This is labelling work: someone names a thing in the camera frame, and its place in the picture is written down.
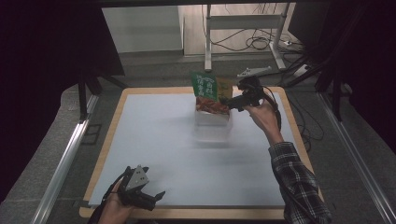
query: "aluminum profile rail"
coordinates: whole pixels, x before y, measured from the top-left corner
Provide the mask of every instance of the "aluminum profile rail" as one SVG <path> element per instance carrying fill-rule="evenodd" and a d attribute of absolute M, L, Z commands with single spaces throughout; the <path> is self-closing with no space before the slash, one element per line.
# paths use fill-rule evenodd
<path fill-rule="evenodd" d="M 335 130 L 340 135 L 343 144 L 346 146 L 346 152 L 349 158 L 352 160 L 358 174 L 360 175 L 364 186 L 367 188 L 370 196 L 372 197 L 380 215 L 384 219 L 385 223 L 396 224 L 395 213 L 390 206 L 389 200 L 385 195 L 384 190 L 382 190 L 381 186 L 379 186 L 378 182 L 373 177 L 373 174 L 370 172 L 369 168 L 361 157 L 361 154 L 350 138 L 344 124 L 338 121 L 338 119 L 333 114 L 331 110 L 332 104 L 330 103 L 328 97 L 323 95 L 323 93 L 318 93 L 318 98 L 323 103 L 332 125 L 335 127 Z"/>
<path fill-rule="evenodd" d="M 88 116 L 82 123 L 79 123 L 76 126 L 76 129 L 73 131 L 72 137 L 67 144 L 64 154 L 59 161 L 58 167 L 56 168 L 55 173 L 53 174 L 52 179 L 49 182 L 49 185 L 47 186 L 46 192 L 41 199 L 40 205 L 35 211 L 35 215 L 31 221 L 32 224 L 41 224 L 47 222 L 52 207 L 55 204 L 64 180 L 66 179 L 67 173 L 69 172 L 73 159 L 76 156 L 79 144 L 88 127 L 92 112 L 96 106 L 98 99 L 98 96 L 92 95 L 89 102 L 87 103 Z"/>

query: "white wall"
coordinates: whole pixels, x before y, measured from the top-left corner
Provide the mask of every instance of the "white wall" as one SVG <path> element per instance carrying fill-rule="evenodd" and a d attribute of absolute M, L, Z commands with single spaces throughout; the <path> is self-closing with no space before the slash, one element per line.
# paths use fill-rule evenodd
<path fill-rule="evenodd" d="M 102 10 L 118 53 L 183 49 L 177 6 Z"/>

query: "hand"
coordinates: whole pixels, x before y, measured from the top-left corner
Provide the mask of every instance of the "hand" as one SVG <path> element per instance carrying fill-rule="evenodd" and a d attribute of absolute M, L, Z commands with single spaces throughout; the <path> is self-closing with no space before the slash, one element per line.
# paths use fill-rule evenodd
<path fill-rule="evenodd" d="M 119 185 L 120 181 L 114 186 L 112 191 L 117 192 Z M 122 204 L 118 193 L 110 193 L 110 195 L 106 199 L 106 205 L 103 209 L 98 224 L 125 223 L 133 210 L 133 206 L 125 206 Z"/>
<path fill-rule="evenodd" d="M 244 106 L 244 109 L 246 109 L 250 114 L 256 125 L 264 131 L 271 146 L 284 141 L 283 136 L 277 127 L 275 111 L 270 103 L 264 101 L 259 106 L 247 105 Z"/>

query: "snack bag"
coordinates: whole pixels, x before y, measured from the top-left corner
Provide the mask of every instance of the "snack bag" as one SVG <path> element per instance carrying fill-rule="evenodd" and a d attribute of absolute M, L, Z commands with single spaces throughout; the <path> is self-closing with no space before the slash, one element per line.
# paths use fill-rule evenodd
<path fill-rule="evenodd" d="M 211 114 L 230 115 L 227 105 L 219 101 L 221 97 L 233 97 L 233 84 L 230 80 L 211 74 L 191 73 L 192 86 L 196 97 L 196 110 Z"/>

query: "person's right hand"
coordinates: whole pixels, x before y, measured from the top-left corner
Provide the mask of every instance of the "person's right hand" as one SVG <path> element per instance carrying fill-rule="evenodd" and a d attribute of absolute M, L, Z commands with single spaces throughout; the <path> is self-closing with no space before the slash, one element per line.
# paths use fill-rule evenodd
<path fill-rule="evenodd" d="M 277 127 L 275 111 L 267 101 L 259 106 L 247 105 L 243 108 L 250 114 L 256 125 L 264 131 L 271 146 L 284 141 L 279 127 Z"/>

